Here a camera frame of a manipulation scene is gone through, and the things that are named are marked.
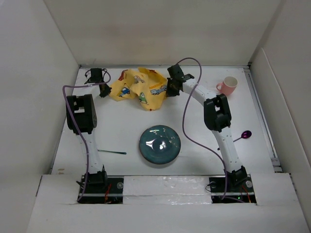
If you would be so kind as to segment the yellow vehicle-print cloth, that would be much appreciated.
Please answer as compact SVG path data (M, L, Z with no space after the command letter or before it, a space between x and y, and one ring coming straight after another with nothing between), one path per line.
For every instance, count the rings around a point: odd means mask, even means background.
M126 69L111 84L109 96L115 101L138 99L146 111L161 108L167 98L167 79L158 71L139 67Z

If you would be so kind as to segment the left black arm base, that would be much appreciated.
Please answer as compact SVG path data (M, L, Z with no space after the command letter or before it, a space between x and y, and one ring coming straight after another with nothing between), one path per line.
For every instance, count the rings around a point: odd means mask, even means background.
M123 177L108 177L107 181L88 180L83 192L84 179L80 186L77 202L80 204L123 204Z

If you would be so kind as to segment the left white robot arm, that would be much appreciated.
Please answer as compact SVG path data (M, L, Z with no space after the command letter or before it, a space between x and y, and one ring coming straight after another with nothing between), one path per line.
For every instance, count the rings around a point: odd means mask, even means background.
M66 89L78 89L91 86L100 88L100 97L106 97L111 92L111 87L104 81L106 69L92 68L85 75L90 77L84 85L63 86L63 95L66 105L67 125L73 133L80 137L84 145L86 172L83 179L78 182L82 188L92 187L97 192L104 192L108 188L108 178L104 165L99 158L94 130L97 127L97 115L92 94L82 96L67 95Z

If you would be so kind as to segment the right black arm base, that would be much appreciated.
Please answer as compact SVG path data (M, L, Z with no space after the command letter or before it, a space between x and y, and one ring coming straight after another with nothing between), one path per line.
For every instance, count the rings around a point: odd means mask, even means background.
M205 186L205 190L210 193L213 204L257 203L250 176L248 176L245 181L237 186L228 184L224 198L225 177L209 177L208 181L209 183Z

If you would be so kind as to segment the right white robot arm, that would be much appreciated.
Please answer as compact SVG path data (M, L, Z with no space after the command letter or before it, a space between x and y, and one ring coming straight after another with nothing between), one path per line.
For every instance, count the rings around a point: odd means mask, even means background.
M167 97L178 96L182 91L203 106L205 126L216 138L221 153L217 156L224 165L225 187L222 193L227 190L236 191L247 179L247 172L232 139L232 116L227 97L224 94L217 95L200 85L193 75L184 74L179 64L167 68L167 71Z

